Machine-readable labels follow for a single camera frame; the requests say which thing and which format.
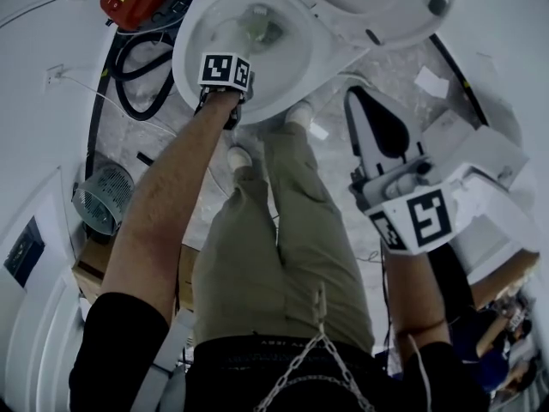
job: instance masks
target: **blue clothing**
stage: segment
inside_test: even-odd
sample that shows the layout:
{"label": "blue clothing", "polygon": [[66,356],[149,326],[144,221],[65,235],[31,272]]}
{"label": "blue clothing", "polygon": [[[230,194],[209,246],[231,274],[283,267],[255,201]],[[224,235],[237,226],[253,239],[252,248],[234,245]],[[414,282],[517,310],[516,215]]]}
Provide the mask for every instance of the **blue clothing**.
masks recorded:
{"label": "blue clothing", "polygon": [[[450,326],[455,353],[462,361],[479,361],[477,344],[497,318],[498,313],[492,309],[488,308],[477,312],[474,308],[470,307]],[[505,333],[501,333],[493,342],[493,347],[500,353],[503,353],[504,346]]]}
{"label": "blue clothing", "polygon": [[498,313],[492,309],[476,312],[471,307],[450,326],[455,353],[485,392],[496,390],[509,373],[509,362],[504,355],[505,333],[496,338],[493,348],[482,358],[477,354],[479,340],[497,318]]}
{"label": "blue clothing", "polygon": [[507,378],[509,362],[502,352],[492,349],[482,356],[478,363],[465,366],[484,392],[495,391]]}

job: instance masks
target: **cardboard box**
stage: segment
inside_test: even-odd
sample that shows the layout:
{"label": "cardboard box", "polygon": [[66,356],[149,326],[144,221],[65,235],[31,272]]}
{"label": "cardboard box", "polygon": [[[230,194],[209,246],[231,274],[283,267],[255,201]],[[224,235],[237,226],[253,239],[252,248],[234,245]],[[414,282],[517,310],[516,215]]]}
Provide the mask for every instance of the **cardboard box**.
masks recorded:
{"label": "cardboard box", "polygon": [[[100,295],[101,283],[105,277],[113,245],[114,239],[107,245],[101,245],[89,239],[72,269],[78,287],[92,304]],[[200,252],[187,245],[181,245],[179,303],[191,311],[193,310],[191,277],[198,253]]]}

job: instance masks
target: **toilet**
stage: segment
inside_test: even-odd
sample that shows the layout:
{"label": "toilet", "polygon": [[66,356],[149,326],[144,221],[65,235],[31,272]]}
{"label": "toilet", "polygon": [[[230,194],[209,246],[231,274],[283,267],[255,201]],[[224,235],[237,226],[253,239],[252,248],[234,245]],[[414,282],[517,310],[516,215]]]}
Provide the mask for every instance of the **toilet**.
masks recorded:
{"label": "toilet", "polygon": [[435,33],[456,0],[194,0],[181,24],[172,59],[183,99],[198,105],[203,52],[215,50],[219,32],[232,29],[254,5],[268,9],[282,35],[248,58],[254,95],[242,107],[241,124],[285,111],[336,76],[371,48],[395,49]]}

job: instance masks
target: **khaki pants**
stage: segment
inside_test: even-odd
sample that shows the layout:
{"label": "khaki pants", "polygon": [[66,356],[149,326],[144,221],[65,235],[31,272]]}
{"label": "khaki pants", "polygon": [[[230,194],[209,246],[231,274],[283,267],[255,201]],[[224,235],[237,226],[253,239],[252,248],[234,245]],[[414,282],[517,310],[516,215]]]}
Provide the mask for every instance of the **khaki pants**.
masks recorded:
{"label": "khaki pants", "polygon": [[253,334],[313,337],[313,298],[324,281],[328,337],[370,353],[359,267],[305,130],[286,124],[271,134],[265,157],[280,215],[278,246],[267,183],[251,168],[237,170],[236,189],[214,218],[194,268],[196,344]]}

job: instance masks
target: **black hose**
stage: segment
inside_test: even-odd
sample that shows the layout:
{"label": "black hose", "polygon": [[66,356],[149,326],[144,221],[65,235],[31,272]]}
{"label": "black hose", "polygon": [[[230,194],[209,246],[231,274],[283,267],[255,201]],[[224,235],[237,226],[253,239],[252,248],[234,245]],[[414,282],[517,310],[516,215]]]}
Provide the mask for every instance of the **black hose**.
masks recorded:
{"label": "black hose", "polygon": [[160,89],[153,103],[147,110],[145,110],[144,112],[138,112],[130,104],[130,101],[128,100],[128,96],[124,91],[124,83],[127,81],[133,81],[137,78],[140,78],[141,76],[146,75],[148,72],[156,69],[163,63],[170,61],[172,59],[173,50],[167,51],[162,55],[160,55],[159,57],[155,58],[150,63],[144,65],[140,69],[134,70],[128,73],[124,73],[124,63],[128,58],[128,56],[130,55],[133,48],[136,47],[137,45],[140,45],[141,43],[146,43],[149,41],[162,42],[173,47],[173,40],[170,38],[170,35],[168,34],[161,33],[161,32],[144,33],[143,35],[138,35],[133,39],[131,39],[124,47],[122,47],[122,49],[120,49],[120,52],[118,54],[116,53],[112,54],[112,59],[108,63],[109,71],[111,72],[112,77],[115,79],[117,94],[118,94],[118,98],[120,99],[120,104],[122,105],[122,108],[133,119],[138,121],[151,119],[151,117],[153,117],[159,111],[159,109],[162,107],[164,102],[166,102],[166,99],[173,87],[173,73],[170,70],[170,73],[167,76],[166,80],[164,81],[162,88]]}

